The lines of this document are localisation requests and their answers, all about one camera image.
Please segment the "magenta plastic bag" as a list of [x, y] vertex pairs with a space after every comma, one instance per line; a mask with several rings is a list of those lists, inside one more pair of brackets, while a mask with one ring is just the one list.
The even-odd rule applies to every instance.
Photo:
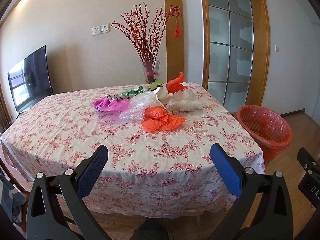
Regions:
[[94, 108], [100, 112], [122, 112], [127, 109], [129, 99], [110, 101], [107, 97], [92, 102]]

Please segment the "white black-spotted plastic bag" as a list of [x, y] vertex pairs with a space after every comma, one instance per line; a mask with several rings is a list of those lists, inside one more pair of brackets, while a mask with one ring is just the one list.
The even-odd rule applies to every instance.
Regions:
[[106, 96], [108, 98], [108, 100], [111, 101], [121, 101], [121, 100], [130, 100], [131, 96], [127, 95], [125, 93], [121, 93], [121, 94], [111, 94], [111, 95], [107, 95]]

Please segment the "clear bubble wrap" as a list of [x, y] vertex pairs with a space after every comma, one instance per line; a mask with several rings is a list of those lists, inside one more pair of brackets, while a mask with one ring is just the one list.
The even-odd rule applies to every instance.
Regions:
[[127, 109], [119, 115], [121, 120], [143, 120], [144, 113], [147, 108], [161, 106], [154, 92], [144, 92], [134, 96], [130, 101]]

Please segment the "orange plastic bag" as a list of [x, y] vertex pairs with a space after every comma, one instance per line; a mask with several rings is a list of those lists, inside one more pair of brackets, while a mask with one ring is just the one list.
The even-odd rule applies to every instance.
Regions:
[[186, 121], [186, 117], [169, 114], [161, 106], [147, 108], [141, 126], [146, 132], [173, 131]]
[[166, 89], [168, 93], [177, 93], [180, 90], [188, 89], [188, 86], [183, 85], [184, 83], [184, 73], [180, 72], [180, 75], [167, 82]]

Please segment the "dark green plastic bag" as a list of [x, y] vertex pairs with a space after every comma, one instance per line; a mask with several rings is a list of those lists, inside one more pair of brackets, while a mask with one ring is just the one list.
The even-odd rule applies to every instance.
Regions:
[[129, 91], [126, 91], [126, 92], [122, 92], [122, 94], [124, 94], [126, 96], [133, 97], [133, 96], [135, 96], [135, 95], [137, 95], [139, 93], [142, 93], [143, 92], [142, 89], [143, 89], [143, 87], [139, 86], [137, 89], [133, 89], [133, 90], [129, 90]]

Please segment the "cream paper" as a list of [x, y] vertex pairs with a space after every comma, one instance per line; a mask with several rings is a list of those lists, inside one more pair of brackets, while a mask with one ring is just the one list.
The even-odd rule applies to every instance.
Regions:
[[172, 98], [172, 93], [169, 93], [166, 87], [160, 86], [157, 87], [153, 93], [156, 94], [157, 99], [163, 104], [164, 106], [167, 105], [167, 103]]

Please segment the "light green plastic bag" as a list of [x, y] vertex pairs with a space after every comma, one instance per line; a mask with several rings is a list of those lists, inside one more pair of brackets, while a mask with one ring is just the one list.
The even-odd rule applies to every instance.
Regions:
[[149, 86], [145, 89], [145, 91], [154, 91], [156, 90], [158, 87], [161, 87], [165, 82], [163, 80], [157, 80], [151, 84], [149, 84]]

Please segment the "red plastic trash basket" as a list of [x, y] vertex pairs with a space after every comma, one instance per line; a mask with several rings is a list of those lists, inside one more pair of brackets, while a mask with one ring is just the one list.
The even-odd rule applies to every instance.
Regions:
[[287, 121], [268, 108], [244, 105], [236, 111], [235, 118], [262, 149], [266, 164], [292, 142], [293, 132]]

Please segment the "floral red white tablecloth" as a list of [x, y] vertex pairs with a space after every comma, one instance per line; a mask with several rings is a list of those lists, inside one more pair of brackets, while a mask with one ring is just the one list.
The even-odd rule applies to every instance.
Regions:
[[177, 218], [230, 208], [230, 195], [209, 156], [212, 144], [258, 173], [263, 152], [238, 121], [205, 89], [188, 87], [204, 107], [185, 112], [175, 131], [148, 133], [139, 121], [101, 113], [93, 101], [131, 86], [48, 96], [22, 114], [1, 136], [5, 157], [27, 181], [39, 172], [62, 174], [100, 146], [109, 158], [88, 197], [99, 213]]

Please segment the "black flat television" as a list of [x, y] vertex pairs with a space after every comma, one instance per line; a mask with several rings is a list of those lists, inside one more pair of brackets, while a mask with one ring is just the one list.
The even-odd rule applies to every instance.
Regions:
[[46, 46], [37, 49], [8, 72], [16, 112], [22, 114], [47, 96], [53, 95]]

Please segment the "frosted glass sliding door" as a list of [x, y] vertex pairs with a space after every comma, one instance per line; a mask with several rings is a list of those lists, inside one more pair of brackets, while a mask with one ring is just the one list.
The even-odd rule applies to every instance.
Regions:
[[251, 0], [208, 0], [208, 92], [235, 113], [247, 100], [253, 61]]

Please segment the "clear glass vase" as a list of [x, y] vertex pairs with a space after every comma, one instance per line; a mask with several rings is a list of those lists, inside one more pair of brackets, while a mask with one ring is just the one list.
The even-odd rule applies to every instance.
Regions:
[[159, 80], [158, 72], [160, 62], [160, 59], [156, 59], [155, 61], [142, 61], [143, 73], [146, 83], [151, 84]]

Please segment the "red berry branch bouquet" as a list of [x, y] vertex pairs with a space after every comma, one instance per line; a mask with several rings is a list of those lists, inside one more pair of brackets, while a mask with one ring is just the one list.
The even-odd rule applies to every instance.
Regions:
[[124, 23], [112, 22], [111, 27], [121, 31], [133, 44], [142, 61], [154, 62], [157, 58], [170, 12], [156, 10], [150, 19], [150, 10], [143, 2], [135, 4], [129, 12], [121, 14]]

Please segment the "red Chinese knot ornament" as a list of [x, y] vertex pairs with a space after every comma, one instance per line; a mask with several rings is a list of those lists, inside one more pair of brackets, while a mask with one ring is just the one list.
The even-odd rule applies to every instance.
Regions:
[[178, 26], [178, 19], [182, 16], [182, 9], [178, 5], [170, 6], [170, 15], [175, 18], [175, 30], [174, 30], [174, 38], [178, 38], [180, 36], [180, 29]]

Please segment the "white wall switch plate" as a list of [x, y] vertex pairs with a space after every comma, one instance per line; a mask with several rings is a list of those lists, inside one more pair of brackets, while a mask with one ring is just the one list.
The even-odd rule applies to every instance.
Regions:
[[100, 35], [110, 31], [110, 24], [102, 24], [92, 28], [92, 35]]

